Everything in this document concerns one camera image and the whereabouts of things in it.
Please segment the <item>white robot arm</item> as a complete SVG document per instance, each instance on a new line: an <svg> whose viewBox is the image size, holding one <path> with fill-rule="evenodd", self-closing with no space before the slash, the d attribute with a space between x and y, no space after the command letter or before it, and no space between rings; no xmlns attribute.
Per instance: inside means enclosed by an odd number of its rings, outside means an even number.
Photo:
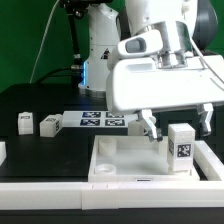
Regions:
<svg viewBox="0 0 224 224"><path fill-rule="evenodd" d="M107 109L136 113L158 140L153 112L195 108L210 134L213 107L224 104L224 57L204 50L217 27L210 0L126 0L125 10L102 84Z"/></svg>

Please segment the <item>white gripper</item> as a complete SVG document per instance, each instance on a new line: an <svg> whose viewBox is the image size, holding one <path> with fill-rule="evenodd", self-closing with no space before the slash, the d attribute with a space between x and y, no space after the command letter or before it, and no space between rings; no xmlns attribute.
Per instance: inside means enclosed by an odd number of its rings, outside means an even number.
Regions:
<svg viewBox="0 0 224 224"><path fill-rule="evenodd" d="M150 141L163 140L152 111L197 107L202 135L211 134L213 105L224 104L224 57L194 55L185 23L162 21L121 41L108 68L108 110L140 111L138 121Z"/></svg>

